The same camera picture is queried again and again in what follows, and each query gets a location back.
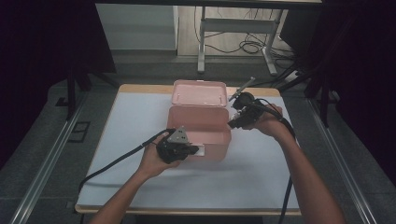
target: pink box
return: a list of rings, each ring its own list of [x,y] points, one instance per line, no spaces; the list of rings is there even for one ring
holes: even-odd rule
[[[174,84],[172,104],[167,128],[184,126],[189,141],[202,146],[197,155],[188,159],[223,160],[231,141],[225,84],[178,80]]]

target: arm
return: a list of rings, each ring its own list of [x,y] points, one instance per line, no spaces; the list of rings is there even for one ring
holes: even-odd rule
[[[340,206],[288,129],[269,113],[244,129],[252,128],[273,136],[282,147],[305,223],[346,223]]]
[[[137,190],[148,179],[161,174],[164,170],[177,167],[180,161],[174,161],[166,164],[157,154],[156,144],[160,142],[163,136],[159,136],[154,140],[154,144],[150,144],[145,148],[142,161],[136,172],[128,179],[128,181],[111,197],[111,199],[98,211],[90,223],[120,223],[126,209],[131,204],[132,199]]]

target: metal rail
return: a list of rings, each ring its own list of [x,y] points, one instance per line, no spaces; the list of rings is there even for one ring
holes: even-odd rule
[[[42,163],[37,174],[35,175],[35,179],[32,181],[29,189],[23,196],[20,205],[18,206],[9,223],[26,223],[27,219],[32,214],[32,211],[35,208],[35,204],[37,203],[37,200],[41,192],[43,191],[43,188],[46,186],[50,174],[52,173],[52,170],[64,149],[67,138],[72,132],[72,129],[78,119],[81,108],[84,105],[87,96],[87,92],[83,91],[81,93],[81,96],[78,98],[76,113],[70,120],[67,120],[64,124],[64,127],[58,135],[58,138],[56,139],[54,145],[49,151],[49,154],[47,155],[46,159]]]
[[[321,122],[321,119],[318,115],[318,108],[312,101],[313,100],[307,100],[315,122],[318,125],[319,131],[325,140],[325,143],[332,155],[335,165],[337,166],[338,171],[340,172],[340,175],[344,180],[344,183],[347,190],[349,191],[353,203],[355,204],[359,214],[361,215],[363,223],[375,224],[376,220],[374,218],[373,212],[371,211],[370,205],[367,203],[363,193],[361,192],[361,189],[355,181],[355,178],[350,172],[339,147],[337,146],[334,138],[332,137],[332,133],[330,132],[329,128],[326,128]]]

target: human hand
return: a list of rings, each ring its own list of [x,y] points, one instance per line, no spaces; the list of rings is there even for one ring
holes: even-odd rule
[[[266,106],[271,109],[276,109],[276,111],[282,115],[282,107],[274,104]],[[244,130],[251,130],[255,128],[266,135],[273,136],[275,139],[277,139],[280,135],[289,132],[284,124],[279,122],[279,120],[274,115],[268,112],[264,112],[255,123],[242,128]]]
[[[137,174],[142,175],[146,179],[150,179],[154,176],[160,175],[168,168],[180,165],[180,161],[173,161],[170,164],[167,164],[158,155],[157,144],[164,137],[165,135],[160,135],[152,143],[146,146],[142,161],[136,171]]]

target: gray floor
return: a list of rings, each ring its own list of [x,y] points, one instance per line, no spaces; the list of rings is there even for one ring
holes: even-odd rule
[[[239,86],[248,77],[270,80],[260,59],[209,58],[203,76],[196,73],[196,58],[171,54],[115,54],[118,73],[111,75],[120,83],[172,84],[177,79],[219,80]],[[82,107],[78,121],[90,121],[83,143],[65,144],[63,152],[44,187],[28,223],[78,223],[73,213],[78,198],[78,183],[85,176],[104,129],[117,90],[102,80],[92,78],[92,90]],[[308,102],[302,94],[304,83],[282,94],[300,145],[307,157],[342,205],[348,223],[363,223],[346,185],[315,123]],[[55,106],[66,96],[61,82],[49,91],[49,100],[30,132],[0,172],[0,220],[7,223],[29,188],[37,170],[64,126],[66,108]],[[370,204],[377,223],[396,223],[396,189],[373,157],[342,121],[333,105],[329,108],[330,131]],[[134,223],[127,217],[124,223]],[[276,217],[264,217],[263,223],[275,223]],[[303,223],[300,217],[287,217],[284,223]]]

